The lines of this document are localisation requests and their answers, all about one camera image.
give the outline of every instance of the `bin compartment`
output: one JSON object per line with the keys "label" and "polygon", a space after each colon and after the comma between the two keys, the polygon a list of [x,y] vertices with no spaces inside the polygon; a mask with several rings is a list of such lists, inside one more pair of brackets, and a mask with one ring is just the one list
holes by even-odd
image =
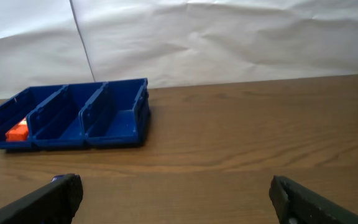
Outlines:
{"label": "bin compartment", "polygon": [[81,112],[92,146],[141,143],[150,116],[147,79],[103,83]]}
{"label": "bin compartment", "polygon": [[6,142],[6,132],[27,116],[39,103],[62,85],[29,87],[0,105],[0,149],[30,148],[30,134],[26,141]]}
{"label": "bin compartment", "polygon": [[65,85],[28,115],[29,134],[39,147],[84,144],[80,111],[102,83]]}

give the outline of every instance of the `brown tabletop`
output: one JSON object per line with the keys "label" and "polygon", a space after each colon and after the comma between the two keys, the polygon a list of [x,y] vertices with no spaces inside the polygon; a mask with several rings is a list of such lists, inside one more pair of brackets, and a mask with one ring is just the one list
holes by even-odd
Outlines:
{"label": "brown tabletop", "polygon": [[76,173],[77,224],[278,223],[276,174],[358,214],[358,75],[149,93],[144,147],[0,151],[0,208]]}

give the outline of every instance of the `white backdrop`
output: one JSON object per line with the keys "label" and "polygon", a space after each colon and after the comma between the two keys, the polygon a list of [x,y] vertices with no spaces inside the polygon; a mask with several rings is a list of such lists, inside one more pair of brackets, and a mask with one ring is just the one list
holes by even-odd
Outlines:
{"label": "white backdrop", "polygon": [[[0,21],[12,14],[15,22],[0,32],[21,29],[0,37],[0,82],[9,86],[0,97],[91,82],[70,2],[14,2],[27,10],[0,9]],[[165,87],[358,73],[355,0],[72,3],[96,81],[147,77],[150,87]]]}

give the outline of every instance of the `blue plastic container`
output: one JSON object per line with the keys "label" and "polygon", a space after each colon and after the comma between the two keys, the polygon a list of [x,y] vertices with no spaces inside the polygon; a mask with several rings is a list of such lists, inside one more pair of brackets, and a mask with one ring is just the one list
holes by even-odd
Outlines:
{"label": "blue plastic container", "polygon": [[[0,106],[0,149],[138,144],[150,118],[147,79],[30,87]],[[26,141],[5,133],[24,117]]]}

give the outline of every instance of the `wooden table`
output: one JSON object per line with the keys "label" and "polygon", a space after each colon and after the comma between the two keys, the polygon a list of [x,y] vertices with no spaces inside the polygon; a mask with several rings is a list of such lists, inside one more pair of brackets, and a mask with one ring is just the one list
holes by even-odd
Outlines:
{"label": "wooden table", "polygon": [[144,147],[0,151],[0,207],[76,173],[76,224],[278,223],[278,174],[358,213],[358,75],[154,89],[149,101]]}

